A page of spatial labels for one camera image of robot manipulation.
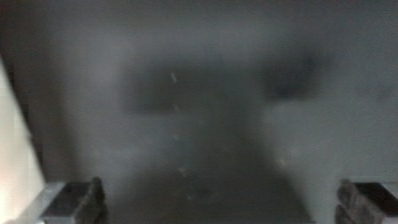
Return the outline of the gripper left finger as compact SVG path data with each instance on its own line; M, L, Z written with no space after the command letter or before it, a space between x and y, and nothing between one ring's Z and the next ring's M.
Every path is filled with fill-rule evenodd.
M95 224L104 205L101 179L63 184L39 215L44 224Z

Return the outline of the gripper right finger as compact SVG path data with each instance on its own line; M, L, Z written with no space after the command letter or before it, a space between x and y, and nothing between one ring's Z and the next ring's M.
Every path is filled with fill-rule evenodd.
M341 181L333 224L398 224L398 182Z

